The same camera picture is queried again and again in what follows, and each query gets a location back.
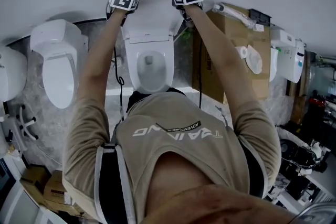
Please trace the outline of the white office chair base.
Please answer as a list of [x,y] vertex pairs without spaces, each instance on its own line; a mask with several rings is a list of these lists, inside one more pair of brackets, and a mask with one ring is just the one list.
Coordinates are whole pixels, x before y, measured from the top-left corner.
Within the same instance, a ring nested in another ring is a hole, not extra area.
[[33,135],[30,133],[30,131],[28,130],[28,127],[35,124],[36,123],[36,118],[32,117],[31,120],[29,120],[28,122],[24,121],[23,118],[23,111],[25,110],[25,106],[21,105],[19,107],[19,113],[16,115],[16,120],[18,121],[18,125],[19,125],[19,129],[21,131],[21,134],[23,136],[28,136],[32,141],[36,141],[39,139],[38,135]]

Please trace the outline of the black metal rack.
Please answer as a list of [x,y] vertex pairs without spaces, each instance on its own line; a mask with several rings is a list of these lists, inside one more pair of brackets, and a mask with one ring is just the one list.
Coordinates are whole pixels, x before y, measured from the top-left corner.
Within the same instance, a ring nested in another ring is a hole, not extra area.
[[271,25],[271,17],[255,9],[249,10],[249,18],[263,26]]

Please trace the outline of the black trousers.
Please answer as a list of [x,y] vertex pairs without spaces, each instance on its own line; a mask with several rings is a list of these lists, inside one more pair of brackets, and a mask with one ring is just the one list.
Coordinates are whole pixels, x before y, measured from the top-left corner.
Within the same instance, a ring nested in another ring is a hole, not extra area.
[[[176,92],[176,93],[180,93],[182,95],[185,95],[182,91],[176,89],[176,88],[169,88],[166,92]],[[128,101],[128,107],[126,110],[126,113],[129,112],[129,110],[132,108],[133,105],[135,105],[137,102],[145,99],[146,97],[149,97],[151,94],[144,94],[144,93],[140,93],[139,91],[134,91],[132,93],[132,95],[129,97],[129,101]]]

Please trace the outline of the large cardboard box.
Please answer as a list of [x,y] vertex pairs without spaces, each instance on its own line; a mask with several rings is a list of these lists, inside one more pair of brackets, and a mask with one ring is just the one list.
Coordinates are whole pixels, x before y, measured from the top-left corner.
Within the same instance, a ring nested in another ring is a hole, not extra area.
[[[270,75],[270,27],[264,26],[264,32],[257,32],[248,29],[237,19],[223,16],[211,10],[206,14],[231,40],[234,46],[247,47],[251,45],[259,52],[263,62],[260,74],[254,74],[248,68],[245,60],[243,60],[243,65],[252,82],[257,98],[260,100],[266,99],[268,97]],[[192,88],[195,90],[201,89],[203,94],[220,103],[224,104],[227,102],[217,72],[197,30],[194,32],[193,38]]]

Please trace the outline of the plastic-wrapped white tube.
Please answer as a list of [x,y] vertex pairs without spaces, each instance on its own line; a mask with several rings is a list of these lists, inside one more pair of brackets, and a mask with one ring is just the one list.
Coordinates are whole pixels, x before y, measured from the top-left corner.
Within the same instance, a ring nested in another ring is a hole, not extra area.
[[241,21],[248,29],[255,29],[256,22],[250,19],[248,16],[243,14],[242,12],[231,8],[224,3],[215,3],[213,5],[212,11],[215,13],[219,13],[226,17],[231,17]]

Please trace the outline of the cardboard box with printed lines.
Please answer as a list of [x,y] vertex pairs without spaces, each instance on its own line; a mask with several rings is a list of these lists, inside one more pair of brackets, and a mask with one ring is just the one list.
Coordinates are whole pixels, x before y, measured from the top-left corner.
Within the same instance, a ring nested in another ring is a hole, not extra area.
[[62,171],[55,170],[44,188],[44,200],[48,208],[54,212],[67,212],[72,216],[83,216],[85,213],[73,200],[62,184]]

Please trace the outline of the white toilet with tall tank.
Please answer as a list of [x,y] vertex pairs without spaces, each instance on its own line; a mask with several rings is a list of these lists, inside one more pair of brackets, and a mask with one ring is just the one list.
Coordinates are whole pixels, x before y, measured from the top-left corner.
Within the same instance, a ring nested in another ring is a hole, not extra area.
[[88,54],[88,36],[64,19],[51,20],[32,30],[30,49],[43,57],[43,85],[50,102],[59,109],[69,107]]

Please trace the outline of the black grey-edged harness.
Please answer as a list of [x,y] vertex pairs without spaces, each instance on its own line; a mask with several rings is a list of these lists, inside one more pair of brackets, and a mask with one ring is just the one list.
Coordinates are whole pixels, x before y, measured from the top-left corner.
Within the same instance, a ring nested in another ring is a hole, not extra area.
[[[268,176],[259,154],[243,137],[238,138],[249,171],[249,194],[264,198]],[[138,224],[128,170],[118,144],[98,147],[95,162],[94,203],[102,224]]]

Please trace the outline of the white oval pad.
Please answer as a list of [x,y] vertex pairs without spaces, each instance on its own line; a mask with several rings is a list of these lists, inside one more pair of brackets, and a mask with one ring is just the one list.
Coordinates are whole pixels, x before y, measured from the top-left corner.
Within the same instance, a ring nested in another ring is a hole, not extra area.
[[263,61],[259,52],[251,45],[247,46],[247,56],[245,58],[248,68],[254,74],[260,74],[262,72]]

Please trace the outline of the person's left forearm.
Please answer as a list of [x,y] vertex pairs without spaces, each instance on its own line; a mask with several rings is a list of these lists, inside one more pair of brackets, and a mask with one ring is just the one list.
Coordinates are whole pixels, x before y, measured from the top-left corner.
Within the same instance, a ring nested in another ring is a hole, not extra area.
[[126,11],[115,9],[89,50],[78,84],[77,101],[90,99],[104,105],[113,51],[125,15]]

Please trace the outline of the white toilet with teal button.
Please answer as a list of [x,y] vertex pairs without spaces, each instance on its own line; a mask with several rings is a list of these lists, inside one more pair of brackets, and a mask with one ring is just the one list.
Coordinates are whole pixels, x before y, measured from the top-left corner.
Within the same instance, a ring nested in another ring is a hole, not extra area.
[[304,56],[304,43],[301,40],[296,40],[294,46],[278,47],[277,74],[298,83],[303,70]]

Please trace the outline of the dark window with white frame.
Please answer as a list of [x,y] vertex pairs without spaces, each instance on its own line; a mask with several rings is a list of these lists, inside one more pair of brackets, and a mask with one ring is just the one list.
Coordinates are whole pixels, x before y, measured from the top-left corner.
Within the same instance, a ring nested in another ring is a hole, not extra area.
[[0,195],[7,195],[15,183],[16,179],[10,172],[4,159],[0,159]]

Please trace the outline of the white tankless toilet bowl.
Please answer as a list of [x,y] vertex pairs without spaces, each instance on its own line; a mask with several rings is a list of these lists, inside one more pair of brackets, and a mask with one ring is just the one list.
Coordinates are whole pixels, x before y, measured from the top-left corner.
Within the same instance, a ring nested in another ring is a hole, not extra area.
[[127,63],[135,91],[154,94],[167,91],[174,77],[174,36],[180,27],[122,27]]

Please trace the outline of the beige t-shirt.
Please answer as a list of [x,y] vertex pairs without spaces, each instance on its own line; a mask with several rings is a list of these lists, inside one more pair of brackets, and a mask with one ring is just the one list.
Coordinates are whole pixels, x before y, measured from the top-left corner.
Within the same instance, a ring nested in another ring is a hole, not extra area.
[[[116,137],[127,165],[138,221],[145,216],[155,164],[167,152],[181,155],[214,183],[248,193],[249,170],[239,143],[242,138],[262,161],[266,186],[274,184],[281,163],[275,126],[257,101],[241,105],[232,119],[233,126],[226,126],[177,92],[153,94],[132,106],[117,127]],[[104,107],[92,99],[77,101],[65,142],[62,182],[73,200],[92,217],[97,216],[96,152],[109,137]]]

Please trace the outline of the person's right forearm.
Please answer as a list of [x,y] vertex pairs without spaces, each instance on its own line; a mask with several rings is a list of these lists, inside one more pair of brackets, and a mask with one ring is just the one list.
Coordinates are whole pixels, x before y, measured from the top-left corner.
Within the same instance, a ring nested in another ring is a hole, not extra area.
[[258,101],[238,51],[226,35],[196,5],[184,7],[194,22],[215,66],[231,114],[249,102]]

